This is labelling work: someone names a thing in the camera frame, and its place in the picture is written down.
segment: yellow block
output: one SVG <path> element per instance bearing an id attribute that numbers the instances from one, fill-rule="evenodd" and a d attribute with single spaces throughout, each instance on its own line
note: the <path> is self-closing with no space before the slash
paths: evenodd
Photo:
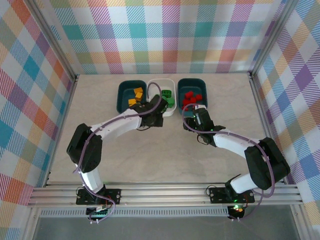
<path id="1" fill-rule="evenodd" d="M 135 88 L 133 91 L 134 91 L 134 94 L 143 93 L 144 92 L 142 87 Z"/>
<path id="2" fill-rule="evenodd" d="M 142 100 L 142 92 L 138 92 L 136 95 L 135 95 L 135 100 L 137 100 L 138 102 L 140 102 Z"/>
<path id="3" fill-rule="evenodd" d="M 128 103 L 129 103 L 129 107 L 131 107 L 132 105 L 135 105 L 137 101 L 135 99 L 129 99 Z"/>

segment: black mounting bracket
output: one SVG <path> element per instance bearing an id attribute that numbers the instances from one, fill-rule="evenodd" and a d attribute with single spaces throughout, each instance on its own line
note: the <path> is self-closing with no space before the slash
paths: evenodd
<path id="1" fill-rule="evenodd" d="M 254 193 L 251 190 L 231 198 L 226 194 L 225 187 L 210 187 L 209 197 L 212 204 L 252 204 L 255 202 Z"/>
<path id="2" fill-rule="evenodd" d="M 121 189 L 118 188 L 113 188 L 113 189 L 108 189 L 105 188 L 103 192 L 97 192 L 97 194 L 104 196 L 106 198 L 112 199 L 116 205 L 120 204 L 120 199 L 121 199 Z M 95 196 L 92 196 L 89 192 L 87 192 L 86 189 L 79 189 L 76 193 L 76 205 L 105 205 L 106 200 L 103 198 L 97 198 Z"/>

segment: marble surface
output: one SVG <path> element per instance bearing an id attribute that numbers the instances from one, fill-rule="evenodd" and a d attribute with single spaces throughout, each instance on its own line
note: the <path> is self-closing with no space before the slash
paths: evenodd
<path id="1" fill-rule="evenodd" d="M 208 111 L 216 125 L 250 138 L 264 137 L 247 74 L 121 74 L 81 75 L 58 144 L 49 182 L 78 182 L 66 153 L 76 127 L 104 122 L 118 115 L 118 86 L 125 80 L 148 82 L 200 78 L 206 83 Z M 104 143 L 98 167 L 104 182 L 225 182 L 246 174 L 246 160 L 225 149 L 202 145 L 197 134 L 183 130 L 178 108 L 163 127 L 132 130 Z"/>

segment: colorful checkered backdrop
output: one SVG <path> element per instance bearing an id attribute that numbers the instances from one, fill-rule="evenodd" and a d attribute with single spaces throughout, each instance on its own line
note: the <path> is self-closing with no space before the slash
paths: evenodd
<path id="1" fill-rule="evenodd" d="M 18 239 L 71 85 L 23 0 L 0 0 L 0 240 Z"/>
<path id="2" fill-rule="evenodd" d="M 247 72 L 286 0 L 37 2 L 75 72 L 149 74 Z"/>
<path id="3" fill-rule="evenodd" d="M 320 0 L 300 0 L 257 84 L 276 142 L 320 238 Z"/>

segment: green block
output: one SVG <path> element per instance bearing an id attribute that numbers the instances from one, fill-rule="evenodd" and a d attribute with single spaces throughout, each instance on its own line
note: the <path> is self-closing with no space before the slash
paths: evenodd
<path id="1" fill-rule="evenodd" d="M 161 91 L 162 96 L 165 96 L 166 98 L 171 98 L 172 92 L 170 90 L 162 90 Z"/>
<path id="2" fill-rule="evenodd" d="M 168 108 L 172 108 L 175 105 L 175 99 L 173 97 L 168 98 Z"/>

